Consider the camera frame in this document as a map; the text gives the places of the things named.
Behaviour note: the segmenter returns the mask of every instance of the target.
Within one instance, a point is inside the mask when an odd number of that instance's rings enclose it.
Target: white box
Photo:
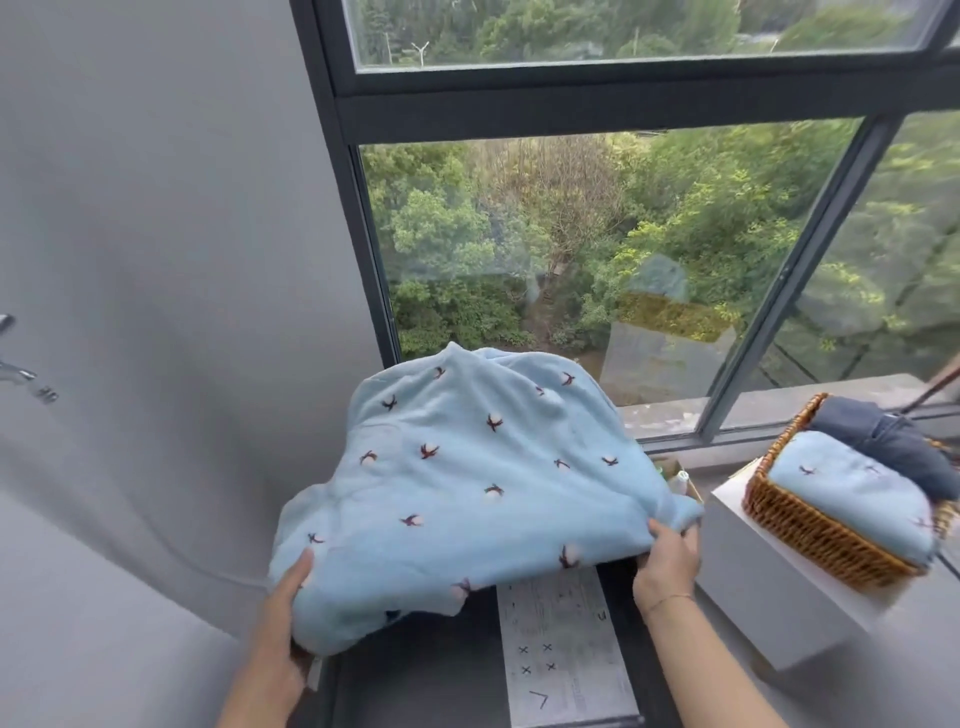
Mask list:
[[[912,580],[861,594],[761,528],[741,507],[758,462],[709,495],[697,583],[780,670],[871,631]]]

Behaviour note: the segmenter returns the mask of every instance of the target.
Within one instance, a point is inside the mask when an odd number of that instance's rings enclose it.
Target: dark gray towel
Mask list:
[[[932,500],[960,497],[960,473],[905,417],[887,414],[872,402],[827,397],[809,428],[910,478]]]

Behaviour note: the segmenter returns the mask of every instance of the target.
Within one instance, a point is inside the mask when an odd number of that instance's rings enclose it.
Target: wall-mounted faucet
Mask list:
[[[16,324],[16,317],[9,313],[0,313],[0,336],[13,328],[14,324]],[[59,397],[50,387],[36,386],[36,375],[29,369],[21,369],[2,360],[0,360],[0,381],[25,385],[30,393],[44,404],[55,402]]]

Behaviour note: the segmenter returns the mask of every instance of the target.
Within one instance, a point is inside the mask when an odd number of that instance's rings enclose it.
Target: paper sheet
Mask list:
[[[510,722],[644,723],[596,569],[569,569],[496,588]]]

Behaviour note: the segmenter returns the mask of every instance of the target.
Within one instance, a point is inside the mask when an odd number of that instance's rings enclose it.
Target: bracelet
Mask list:
[[[682,598],[684,598],[684,599],[689,599],[689,600],[692,601],[694,604],[697,603],[697,600],[693,598],[693,595],[684,595],[684,594],[668,595],[668,596],[665,596],[665,597],[664,597],[663,599],[661,599],[660,601],[655,601],[655,602],[654,602],[654,605],[653,605],[652,607],[650,607],[650,609],[647,610],[646,614],[643,614],[643,613],[641,612],[641,613],[640,613],[640,616],[643,617],[643,620],[644,620],[644,621],[646,621],[647,618],[650,617],[651,612],[653,612],[655,609],[657,609],[657,607],[659,607],[663,602],[669,601],[670,599],[680,598],[680,597],[682,597]]]

